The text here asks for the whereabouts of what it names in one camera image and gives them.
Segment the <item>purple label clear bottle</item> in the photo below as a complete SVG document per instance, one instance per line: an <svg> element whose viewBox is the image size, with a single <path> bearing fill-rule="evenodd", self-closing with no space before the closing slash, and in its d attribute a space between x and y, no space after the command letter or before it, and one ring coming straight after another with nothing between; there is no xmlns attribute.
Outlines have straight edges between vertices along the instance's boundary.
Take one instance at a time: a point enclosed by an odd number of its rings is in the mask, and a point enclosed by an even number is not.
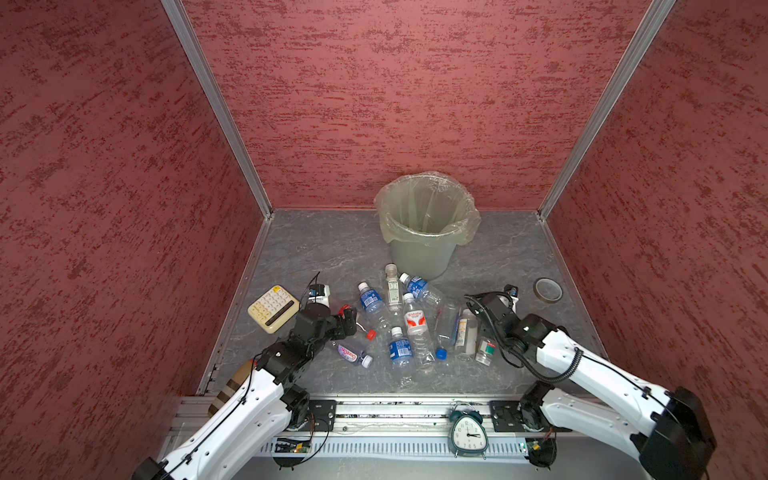
<svg viewBox="0 0 768 480"><path fill-rule="evenodd" d="M362 344L352 341L334 341L332 345L336 353L350 364L367 369L373 363L373 356L369 353L368 348Z"/></svg>

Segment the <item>clear bottle green label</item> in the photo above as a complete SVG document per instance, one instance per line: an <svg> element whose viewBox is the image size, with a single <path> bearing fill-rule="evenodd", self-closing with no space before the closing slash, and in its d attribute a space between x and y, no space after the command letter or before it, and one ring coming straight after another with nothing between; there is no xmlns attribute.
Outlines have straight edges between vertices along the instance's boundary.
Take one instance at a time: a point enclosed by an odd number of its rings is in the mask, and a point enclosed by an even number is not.
<svg viewBox="0 0 768 480"><path fill-rule="evenodd" d="M482 336L478 339L475 352L475 361L489 367L492 364L493 356L496 352L496 342L489 337Z"/></svg>

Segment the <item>yellow label white bottle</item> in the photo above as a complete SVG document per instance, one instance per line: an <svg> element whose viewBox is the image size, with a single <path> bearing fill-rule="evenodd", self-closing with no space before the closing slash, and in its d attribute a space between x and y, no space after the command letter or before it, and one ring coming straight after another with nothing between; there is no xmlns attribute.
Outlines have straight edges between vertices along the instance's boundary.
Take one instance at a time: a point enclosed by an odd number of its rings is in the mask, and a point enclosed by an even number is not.
<svg viewBox="0 0 768 480"><path fill-rule="evenodd" d="M469 309L464 309L456 323L454 351L457 355L473 357L476 354L478 319Z"/></svg>

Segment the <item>blue label bottle front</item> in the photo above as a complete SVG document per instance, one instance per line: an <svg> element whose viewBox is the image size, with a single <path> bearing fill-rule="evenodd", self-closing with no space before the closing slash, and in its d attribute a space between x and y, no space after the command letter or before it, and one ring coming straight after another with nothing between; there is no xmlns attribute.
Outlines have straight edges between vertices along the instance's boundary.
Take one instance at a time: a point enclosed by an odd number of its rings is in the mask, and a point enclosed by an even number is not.
<svg viewBox="0 0 768 480"><path fill-rule="evenodd" d="M410 341L401 327L390 330L391 341L388 346L389 358L396 377L402 384L412 381L415 360Z"/></svg>

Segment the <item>red white label water bottle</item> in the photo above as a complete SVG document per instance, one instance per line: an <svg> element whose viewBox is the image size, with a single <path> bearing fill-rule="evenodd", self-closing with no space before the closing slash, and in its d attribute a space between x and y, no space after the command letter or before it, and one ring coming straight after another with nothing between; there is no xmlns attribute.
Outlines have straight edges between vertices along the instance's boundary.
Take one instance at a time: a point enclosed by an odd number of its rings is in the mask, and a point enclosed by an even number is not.
<svg viewBox="0 0 768 480"><path fill-rule="evenodd" d="M424 308L411 293L403 295L404 320L415 358L421 369L429 371L436 363L435 346Z"/></svg>

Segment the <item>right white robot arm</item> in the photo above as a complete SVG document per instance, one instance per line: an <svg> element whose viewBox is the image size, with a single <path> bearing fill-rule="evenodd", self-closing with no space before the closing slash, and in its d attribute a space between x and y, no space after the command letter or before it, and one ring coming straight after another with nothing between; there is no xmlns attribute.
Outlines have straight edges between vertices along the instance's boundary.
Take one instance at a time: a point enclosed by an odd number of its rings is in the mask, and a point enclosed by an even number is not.
<svg viewBox="0 0 768 480"><path fill-rule="evenodd" d="M717 442L694 392L633 375L536 314L519 317L513 289L468 294L465 302L501 352L536 379L518 403L526 430L581 433L624 452L652 479L708 478Z"/></svg>

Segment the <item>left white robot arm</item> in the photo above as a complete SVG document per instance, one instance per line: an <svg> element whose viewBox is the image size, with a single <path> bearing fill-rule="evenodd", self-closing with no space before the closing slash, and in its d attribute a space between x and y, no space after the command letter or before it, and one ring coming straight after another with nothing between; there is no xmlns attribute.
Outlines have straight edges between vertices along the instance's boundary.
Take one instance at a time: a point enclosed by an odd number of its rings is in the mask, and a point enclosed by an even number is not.
<svg viewBox="0 0 768 480"><path fill-rule="evenodd" d="M134 479L231 479L269 440L307 418L309 394L297 385L330 341L356 334L357 311L309 303L288 336L254 356L248 378L196 433L163 460L144 460Z"/></svg>

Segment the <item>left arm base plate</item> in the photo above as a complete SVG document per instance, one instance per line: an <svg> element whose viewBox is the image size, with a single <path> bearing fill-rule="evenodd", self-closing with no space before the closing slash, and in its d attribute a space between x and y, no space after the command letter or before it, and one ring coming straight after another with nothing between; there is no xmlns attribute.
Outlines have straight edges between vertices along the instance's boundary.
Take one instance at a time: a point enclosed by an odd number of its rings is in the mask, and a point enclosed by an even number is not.
<svg viewBox="0 0 768 480"><path fill-rule="evenodd" d="M296 404L291 411L287 431L327 432L334 427L338 402L326 399L308 399Z"/></svg>

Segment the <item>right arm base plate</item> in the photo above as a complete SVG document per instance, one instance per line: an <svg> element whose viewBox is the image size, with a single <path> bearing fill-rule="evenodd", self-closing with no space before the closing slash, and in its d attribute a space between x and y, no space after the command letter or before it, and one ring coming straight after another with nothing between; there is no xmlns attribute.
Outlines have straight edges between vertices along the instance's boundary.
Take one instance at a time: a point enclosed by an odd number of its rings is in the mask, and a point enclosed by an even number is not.
<svg viewBox="0 0 768 480"><path fill-rule="evenodd" d="M490 418L497 433L546 434L567 432L567 428L554 427L538 406L527 402L520 406L518 400L492 400L489 402Z"/></svg>

